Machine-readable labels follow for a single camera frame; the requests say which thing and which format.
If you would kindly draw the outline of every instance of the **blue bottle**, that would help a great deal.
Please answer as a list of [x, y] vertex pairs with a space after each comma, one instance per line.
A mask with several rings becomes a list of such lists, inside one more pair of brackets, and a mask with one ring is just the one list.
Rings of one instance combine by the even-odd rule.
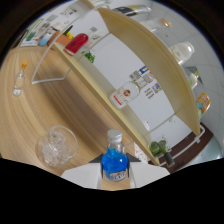
[[121, 181], [126, 176], [128, 158], [123, 153], [122, 132], [117, 129], [111, 129], [107, 133], [109, 145], [107, 153], [102, 158], [103, 169], [106, 178], [113, 182]]

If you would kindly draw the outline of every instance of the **wooden table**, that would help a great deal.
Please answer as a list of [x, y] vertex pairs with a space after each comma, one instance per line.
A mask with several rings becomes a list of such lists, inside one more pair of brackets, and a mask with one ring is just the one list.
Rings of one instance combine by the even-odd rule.
[[[12, 161], [31, 164], [61, 176], [64, 170], [87, 164], [106, 153], [107, 131], [120, 129], [123, 144], [133, 140], [119, 123], [98, 102], [74, 72], [64, 81], [30, 84], [31, 76], [45, 47], [17, 47], [12, 49], [2, 65], [0, 74], [0, 152]], [[24, 89], [19, 97], [12, 94], [14, 78], [22, 61], [27, 60]], [[45, 57], [38, 75], [44, 78], [67, 70], [66, 63], [53, 50]], [[77, 137], [79, 150], [61, 170], [41, 164], [35, 149], [38, 139], [54, 125], [69, 128]], [[126, 149], [134, 155], [134, 147]], [[103, 179], [102, 189], [129, 189], [129, 180], [111, 183]]]

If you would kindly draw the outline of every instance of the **cup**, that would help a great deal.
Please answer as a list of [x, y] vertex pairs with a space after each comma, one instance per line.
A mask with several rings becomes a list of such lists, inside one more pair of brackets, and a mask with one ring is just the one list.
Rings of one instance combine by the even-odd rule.
[[44, 165], [61, 168], [78, 152], [78, 141], [68, 128], [53, 126], [47, 135], [40, 137], [37, 144], [37, 156]]

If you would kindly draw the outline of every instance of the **green plant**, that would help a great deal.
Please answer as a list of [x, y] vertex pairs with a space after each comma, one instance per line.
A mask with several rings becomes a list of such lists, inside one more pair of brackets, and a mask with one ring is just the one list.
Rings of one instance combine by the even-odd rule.
[[85, 57], [88, 58], [88, 60], [93, 63], [95, 60], [95, 55], [92, 55], [91, 52], [89, 51], [88, 53], [85, 54]]

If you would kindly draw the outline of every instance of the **red object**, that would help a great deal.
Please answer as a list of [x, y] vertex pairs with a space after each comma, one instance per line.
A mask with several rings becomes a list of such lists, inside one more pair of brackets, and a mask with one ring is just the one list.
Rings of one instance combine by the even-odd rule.
[[80, 33], [74, 37], [69, 44], [66, 45], [64, 51], [73, 56], [84, 44], [86, 44], [88, 39], [89, 37], [86, 34]]

